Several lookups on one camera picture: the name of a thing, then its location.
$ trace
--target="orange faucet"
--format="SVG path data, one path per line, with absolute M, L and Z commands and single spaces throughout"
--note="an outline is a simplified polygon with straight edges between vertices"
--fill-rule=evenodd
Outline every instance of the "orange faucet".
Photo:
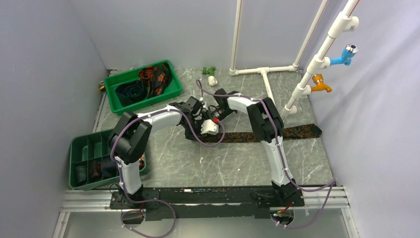
M 324 84 L 324 78 L 323 78 L 322 74 L 315 74 L 312 77 L 312 80 L 314 81 L 316 86 L 311 87 L 311 92 L 325 90 L 325 91 L 327 91 L 327 93 L 329 93 L 329 92 L 332 91 L 332 89 L 328 85 Z

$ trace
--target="gray marble floor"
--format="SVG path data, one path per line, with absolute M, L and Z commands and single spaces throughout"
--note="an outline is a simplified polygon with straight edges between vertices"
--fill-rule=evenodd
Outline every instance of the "gray marble floor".
M 171 102 L 186 101 L 190 96 L 200 97 L 195 80 L 202 78 L 207 90 L 224 88 L 236 90 L 254 98 L 267 97 L 263 79 L 259 74 L 230 76 L 227 69 L 218 69 L 215 77 L 218 84 L 210 87 L 207 75 L 200 69 L 176 69 L 183 90 L 179 97 L 136 111 L 144 113 L 163 108 Z M 268 79 L 277 108 L 290 98 L 296 84 L 301 80 L 295 72 L 269 73 Z M 213 97 L 204 95 L 210 105 Z M 302 97 L 298 112 L 285 120 L 285 127 L 315 123 L 308 98 Z M 112 129 L 119 116 L 104 104 L 98 130 Z M 245 114 L 232 114 L 223 120 L 227 132 L 250 132 L 251 125 Z M 331 170 L 320 138 L 284 141 L 287 162 L 298 184 L 324 184 L 331 180 Z M 269 185 L 270 166 L 265 150 L 260 143 L 222 143 L 206 147 L 186 140 L 180 126 L 168 127 L 155 132 L 149 138 L 146 159 L 150 172 L 142 178 L 145 186 L 229 186 Z

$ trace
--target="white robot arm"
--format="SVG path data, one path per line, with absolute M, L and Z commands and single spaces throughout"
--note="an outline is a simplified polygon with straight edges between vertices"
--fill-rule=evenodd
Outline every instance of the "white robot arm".
M 226 94 L 223 89 L 219 89 L 216 94 Z M 218 107 L 216 110 L 210 111 L 203 107 L 203 103 L 194 97 L 190 97 L 186 102 L 172 103 L 165 108 L 145 114 L 134 114 L 125 112 L 110 138 L 108 139 L 109 146 L 113 146 L 116 137 L 122 129 L 135 118 L 142 118 L 134 123 L 127 132 L 124 133 L 122 138 L 118 141 L 116 146 L 115 158 L 120 162 L 122 176 L 124 178 L 124 185 L 129 196 L 133 200 L 142 199 L 142 182 L 139 177 L 139 159 L 144 153 L 147 140 L 150 133 L 165 128 L 167 126 L 182 125 L 185 128 L 185 136 L 191 138 L 193 133 L 203 134 L 202 125 L 215 126 L 214 131 L 218 131 L 218 125 L 213 122 L 214 119 L 223 119 L 232 112 L 240 111 L 248 114 L 251 126 L 257 139 L 263 144 L 267 152 L 268 160 L 271 167 L 271 179 L 273 187 L 281 188 L 288 185 L 290 181 L 285 175 L 285 170 L 288 170 L 287 162 L 285 161 L 285 168 L 283 167 L 280 154 L 277 150 L 277 145 L 274 140 L 274 130 L 272 125 L 267 122 L 263 116 L 263 109 L 261 102 L 250 100 L 247 98 L 236 97 L 239 95 L 237 92 L 229 93 L 232 96 L 224 98 L 216 98 Z M 263 99 L 267 107 L 270 109 L 271 116 L 276 120 L 276 127 L 278 128 L 278 141 L 281 148 L 283 158 L 285 158 L 281 130 L 283 122 L 278 115 L 278 111 L 270 98 Z

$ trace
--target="white wall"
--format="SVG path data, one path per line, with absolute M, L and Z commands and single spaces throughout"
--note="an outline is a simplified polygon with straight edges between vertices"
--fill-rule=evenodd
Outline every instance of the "white wall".
M 107 68 L 230 65 L 236 0 L 71 2 Z M 290 65 L 321 2 L 243 0 L 237 68 Z
M 343 33 L 327 56 L 347 43 L 360 51 L 351 66 L 321 71 L 331 93 L 310 95 L 361 237 L 419 236 L 419 11 L 415 0 L 360 1 L 359 29 Z
M 229 65 L 236 0 L 71 2 L 109 69 Z
M 329 18 L 338 1 L 328 2 L 312 39 L 316 40 L 320 36 L 325 19 Z M 237 68 L 291 65 L 321 2 L 322 0 L 242 0 Z
M 0 237 L 51 237 L 106 70 L 68 0 L 3 0 L 0 72 Z

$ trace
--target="green plastic tray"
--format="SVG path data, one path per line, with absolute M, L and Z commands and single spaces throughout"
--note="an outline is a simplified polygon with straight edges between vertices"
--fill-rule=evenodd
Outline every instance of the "green plastic tray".
M 109 157 L 111 148 L 107 146 L 106 141 L 110 136 L 112 130 L 100 131 L 89 135 L 79 136 L 74 138 L 70 144 L 70 171 L 69 171 L 69 185 L 74 189 L 90 190 L 93 188 L 111 185 L 119 182 L 119 176 L 113 178 L 102 179 L 100 181 L 90 181 L 87 175 L 88 181 L 85 185 L 78 186 L 76 184 L 75 170 L 78 165 L 89 166 L 89 162 L 92 160 L 102 160 Z M 139 175 L 147 174 L 147 164 L 145 156 L 145 165 L 140 170 Z
M 155 96 L 149 99 L 144 99 L 141 102 L 131 104 L 129 106 L 123 107 L 115 93 L 116 88 L 123 83 L 132 82 L 135 80 L 139 80 L 139 71 L 145 67 L 161 64 L 163 62 L 167 62 L 169 64 L 170 72 L 172 74 L 172 81 L 171 83 L 165 88 L 164 93 L 159 96 Z M 172 64 L 169 60 L 163 60 L 160 62 L 152 63 L 140 68 L 136 68 L 124 73 L 120 73 L 111 77 L 108 77 L 104 80 L 105 82 L 105 89 L 106 93 L 108 93 L 108 100 L 109 106 L 111 107 L 111 111 L 116 113 L 117 115 L 122 115 L 125 111 L 136 111 L 141 108 L 148 107 L 150 105 L 163 102 L 165 100 L 177 97 L 181 95 L 182 86 L 178 80 L 178 77 L 173 70 Z

